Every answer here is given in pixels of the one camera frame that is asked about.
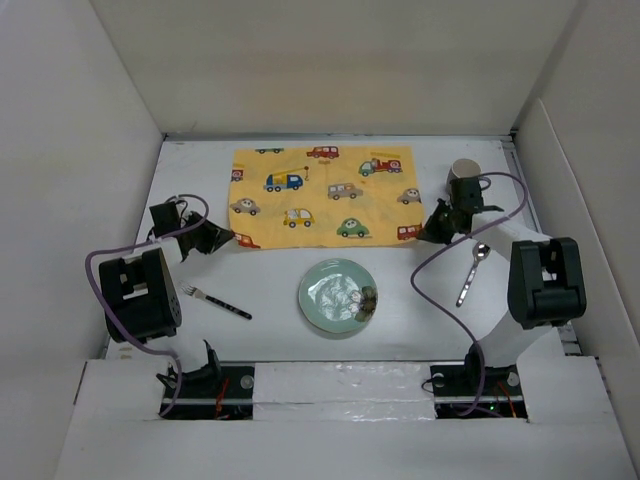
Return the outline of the yellow car-print cloth placemat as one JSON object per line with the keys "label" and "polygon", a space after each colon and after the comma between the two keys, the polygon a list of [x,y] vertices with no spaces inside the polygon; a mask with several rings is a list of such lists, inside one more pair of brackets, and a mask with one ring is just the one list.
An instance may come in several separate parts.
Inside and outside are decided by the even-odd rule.
{"label": "yellow car-print cloth placemat", "polygon": [[250,249],[389,247],[424,208],[408,146],[258,147],[235,152],[229,221]]}

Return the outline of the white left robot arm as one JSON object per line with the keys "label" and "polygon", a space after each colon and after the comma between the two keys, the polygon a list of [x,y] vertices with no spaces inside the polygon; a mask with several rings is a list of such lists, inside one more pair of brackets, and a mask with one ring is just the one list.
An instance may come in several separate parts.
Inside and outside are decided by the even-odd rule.
{"label": "white left robot arm", "polygon": [[85,259],[85,269],[111,339],[147,355],[171,359],[171,373],[178,379],[182,374],[178,354],[149,346],[152,340],[175,336],[182,324],[163,243],[175,243],[184,261],[191,251],[213,254],[234,240],[235,234],[208,220],[209,205],[198,195],[175,195],[149,211],[153,225],[148,239],[92,252]]}

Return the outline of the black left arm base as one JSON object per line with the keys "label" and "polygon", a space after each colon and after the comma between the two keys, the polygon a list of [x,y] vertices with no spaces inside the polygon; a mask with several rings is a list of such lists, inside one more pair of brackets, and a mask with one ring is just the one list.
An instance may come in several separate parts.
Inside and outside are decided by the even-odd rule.
{"label": "black left arm base", "polygon": [[210,343],[204,344],[206,362],[182,373],[177,397],[178,372],[174,366],[156,375],[164,388],[159,416],[166,420],[252,420],[255,365],[220,362]]}

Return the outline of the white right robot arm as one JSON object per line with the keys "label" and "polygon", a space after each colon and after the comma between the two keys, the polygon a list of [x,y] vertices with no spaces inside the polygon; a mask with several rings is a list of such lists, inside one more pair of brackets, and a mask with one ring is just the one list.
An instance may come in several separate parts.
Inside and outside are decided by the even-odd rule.
{"label": "white right robot arm", "polygon": [[440,199],[417,238],[441,244],[442,252],[475,239],[509,261],[507,312],[483,338],[471,340],[462,381],[473,393],[494,387],[499,371],[517,362],[551,328],[582,317],[586,289],[578,244],[569,237],[539,233],[515,217],[526,206],[508,213],[483,198],[483,176],[454,179],[447,200]]}

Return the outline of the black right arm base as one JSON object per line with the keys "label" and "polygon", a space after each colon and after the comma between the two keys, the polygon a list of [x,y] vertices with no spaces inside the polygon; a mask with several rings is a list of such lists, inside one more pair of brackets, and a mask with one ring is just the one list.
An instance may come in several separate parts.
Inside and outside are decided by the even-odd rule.
{"label": "black right arm base", "polygon": [[481,370],[474,349],[462,362],[432,364],[421,388],[433,396],[437,419],[528,418],[516,365]]}

